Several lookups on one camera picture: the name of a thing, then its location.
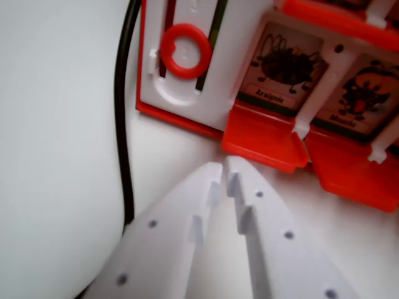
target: card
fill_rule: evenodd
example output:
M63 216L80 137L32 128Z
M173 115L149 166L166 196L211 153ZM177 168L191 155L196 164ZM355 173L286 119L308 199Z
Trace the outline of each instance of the card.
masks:
M267 23L237 98L295 116L326 70L322 44L318 37Z
M399 107L399 67L360 55L318 112L313 124L368 142Z

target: red ring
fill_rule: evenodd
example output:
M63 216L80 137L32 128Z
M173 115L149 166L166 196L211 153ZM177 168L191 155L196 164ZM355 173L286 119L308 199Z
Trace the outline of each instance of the red ring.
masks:
M199 47L201 58L198 64L191 69L178 65L172 57L178 37L187 36L193 39ZM161 41L161 58L167 69L175 76L183 79L194 79L202 75L209 66L212 57L212 47L205 34L191 24L177 24L166 30Z

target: black cable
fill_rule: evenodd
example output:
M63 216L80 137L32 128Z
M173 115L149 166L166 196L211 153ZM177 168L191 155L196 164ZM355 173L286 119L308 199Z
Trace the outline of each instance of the black cable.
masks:
M125 78L127 59L130 43L132 41L140 0L130 0L127 7L122 32L120 34L117 61L115 64L115 79L113 86L115 129L117 133L117 146L120 167L120 177L123 190L123 205L125 209L124 225L131 223L135 217L133 184L130 175L129 154L127 148L126 119L125 119Z

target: insect picture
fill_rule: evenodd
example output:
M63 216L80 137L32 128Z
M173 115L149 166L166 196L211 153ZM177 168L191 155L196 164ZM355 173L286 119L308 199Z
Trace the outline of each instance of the insect picture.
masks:
M393 72L398 66L385 68L378 60L372 60L369 67L357 72L342 87L346 93L339 101L344 107L339 110L341 115L355 115L356 120L364 120L365 112L377 112L377 104L383 104L397 87L399 77Z
M323 62L319 52L307 55L298 47L287 47L287 39L281 34L273 37L266 36L262 44L260 54L255 61L251 62L253 67L260 67L264 77L259 77L259 82L267 78L281 84L290 85L289 92L297 93L294 87L302 84L303 90L309 90L307 83L313 81L312 75L318 65Z

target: white table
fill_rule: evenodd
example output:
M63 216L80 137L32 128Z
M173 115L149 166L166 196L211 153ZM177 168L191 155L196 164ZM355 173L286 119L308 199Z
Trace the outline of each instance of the white table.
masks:
M29 8L20 10L21 2ZM8 72L0 70L2 298L68 299L94 278L117 243L122 194L112 80L126 6L127 0L0 6L0 61ZM196 167L225 154L218 141L135 111L137 42L136 30L127 129L139 213ZM329 194L301 169L285 174L258 167L361 298L398 297L397 213ZM233 201L224 198L212 211L187 298L250 297L244 239L236 232Z

